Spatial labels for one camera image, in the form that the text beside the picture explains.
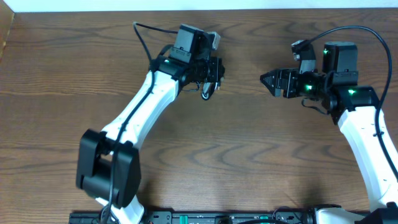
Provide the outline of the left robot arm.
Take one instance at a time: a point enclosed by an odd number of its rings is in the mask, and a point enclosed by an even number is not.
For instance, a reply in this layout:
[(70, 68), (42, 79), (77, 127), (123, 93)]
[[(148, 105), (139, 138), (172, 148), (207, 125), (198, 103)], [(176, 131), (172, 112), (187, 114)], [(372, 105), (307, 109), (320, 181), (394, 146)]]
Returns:
[(183, 62), (162, 54), (151, 60), (141, 89), (100, 132), (88, 129), (79, 143), (76, 186), (103, 205), (92, 223), (139, 223), (144, 207), (139, 150), (161, 113), (190, 83), (202, 84), (209, 100), (223, 79), (219, 57)]

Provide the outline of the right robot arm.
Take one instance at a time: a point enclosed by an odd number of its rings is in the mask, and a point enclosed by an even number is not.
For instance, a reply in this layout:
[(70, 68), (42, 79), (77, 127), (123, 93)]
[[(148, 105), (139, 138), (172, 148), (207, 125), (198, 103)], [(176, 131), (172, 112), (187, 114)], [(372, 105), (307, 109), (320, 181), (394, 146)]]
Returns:
[(312, 45), (292, 44), (297, 68), (280, 68), (260, 76), (275, 96), (321, 101), (348, 141), (363, 177), (368, 215), (346, 211), (338, 205), (309, 208), (302, 223), (397, 223), (397, 150), (389, 136), (379, 98), (371, 86), (359, 86), (358, 48), (352, 42), (327, 42), (322, 72), (315, 68)]

